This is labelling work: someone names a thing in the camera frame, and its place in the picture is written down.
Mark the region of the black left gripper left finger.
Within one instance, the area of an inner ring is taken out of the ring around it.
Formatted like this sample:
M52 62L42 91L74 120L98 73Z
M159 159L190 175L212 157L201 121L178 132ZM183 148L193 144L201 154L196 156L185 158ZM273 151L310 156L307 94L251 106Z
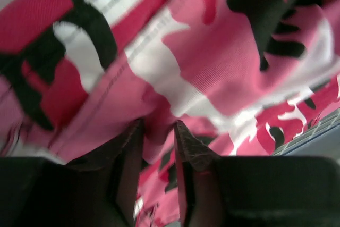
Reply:
M60 165L1 158L1 226L134 226L144 124Z

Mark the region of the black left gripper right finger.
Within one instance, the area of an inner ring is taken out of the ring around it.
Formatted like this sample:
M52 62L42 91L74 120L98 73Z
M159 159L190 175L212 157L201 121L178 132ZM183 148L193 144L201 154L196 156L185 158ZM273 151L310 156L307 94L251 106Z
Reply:
M339 165L311 156L220 156L174 125L181 226L339 226Z

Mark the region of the pink camouflage trousers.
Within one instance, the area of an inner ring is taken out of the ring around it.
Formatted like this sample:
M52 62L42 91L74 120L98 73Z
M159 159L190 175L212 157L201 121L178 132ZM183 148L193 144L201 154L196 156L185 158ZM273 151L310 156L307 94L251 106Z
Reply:
M12 0L1 158L65 165L144 124L134 226L180 221L174 125L271 156L339 106L339 0Z

